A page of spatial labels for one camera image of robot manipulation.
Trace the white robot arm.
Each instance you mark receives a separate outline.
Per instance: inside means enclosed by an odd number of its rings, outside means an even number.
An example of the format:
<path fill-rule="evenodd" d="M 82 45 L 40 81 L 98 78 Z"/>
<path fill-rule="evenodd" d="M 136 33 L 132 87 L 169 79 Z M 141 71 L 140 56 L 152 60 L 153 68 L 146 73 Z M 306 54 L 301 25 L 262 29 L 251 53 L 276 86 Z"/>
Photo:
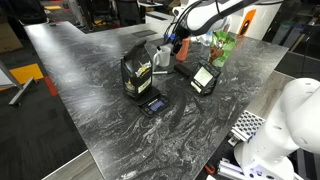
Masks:
<path fill-rule="evenodd" d="M 182 0 L 174 7 L 175 41 L 222 28 L 230 15 L 252 5 L 271 6 L 282 0 Z M 298 149 L 320 153 L 320 82 L 289 81 L 269 107 L 265 122 L 234 148 L 234 157 L 247 180 L 303 180 L 288 156 Z"/>

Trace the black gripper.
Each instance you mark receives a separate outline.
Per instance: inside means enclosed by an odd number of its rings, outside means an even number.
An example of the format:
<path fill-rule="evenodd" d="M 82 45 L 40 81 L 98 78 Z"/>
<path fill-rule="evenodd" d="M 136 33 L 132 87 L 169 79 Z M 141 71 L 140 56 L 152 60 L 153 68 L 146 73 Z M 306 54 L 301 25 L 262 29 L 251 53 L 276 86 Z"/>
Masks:
<path fill-rule="evenodd" d="M 169 36 L 169 42 L 173 45 L 173 50 L 179 50 L 182 47 L 182 41 L 190 36 L 190 32 L 183 26 L 178 26 L 173 34 Z"/>

